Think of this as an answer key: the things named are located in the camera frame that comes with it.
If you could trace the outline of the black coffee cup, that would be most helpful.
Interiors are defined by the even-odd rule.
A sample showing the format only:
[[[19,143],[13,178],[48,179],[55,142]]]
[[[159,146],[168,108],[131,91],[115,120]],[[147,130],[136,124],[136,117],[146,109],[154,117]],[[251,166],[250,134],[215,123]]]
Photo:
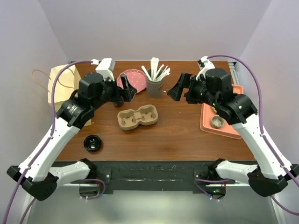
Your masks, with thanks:
[[[122,107],[123,105],[124,105],[124,101],[123,101],[122,98],[114,101],[114,106],[115,107]]]

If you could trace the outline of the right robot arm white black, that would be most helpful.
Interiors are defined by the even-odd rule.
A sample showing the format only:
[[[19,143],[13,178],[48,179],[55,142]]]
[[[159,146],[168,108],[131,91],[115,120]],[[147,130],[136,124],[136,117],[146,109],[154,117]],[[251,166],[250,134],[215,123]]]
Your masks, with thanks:
[[[221,68],[208,70],[196,78],[182,73],[167,94],[179,101],[184,94],[189,104],[207,104],[231,125],[252,152],[256,165],[245,165],[218,159],[208,168],[208,182],[234,180],[247,183],[258,195],[268,197],[281,192],[292,177],[299,174],[299,166],[291,164],[277,149],[266,130],[259,124],[259,115],[250,98],[233,91],[230,75]]]

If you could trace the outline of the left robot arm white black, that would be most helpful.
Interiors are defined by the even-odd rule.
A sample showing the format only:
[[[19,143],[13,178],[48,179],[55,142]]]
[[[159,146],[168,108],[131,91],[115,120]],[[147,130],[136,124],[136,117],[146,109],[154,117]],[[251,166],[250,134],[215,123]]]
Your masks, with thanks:
[[[136,88],[125,75],[121,75],[121,82],[123,87],[99,73],[87,73],[79,81],[78,89],[55,113],[53,125],[40,144],[22,164],[10,166],[7,174],[39,201],[46,200],[56,188],[65,184],[79,180],[86,183],[97,181],[97,166],[88,159],[57,169],[52,164],[66,144],[94,117],[98,108],[107,102],[119,104],[133,99]]]

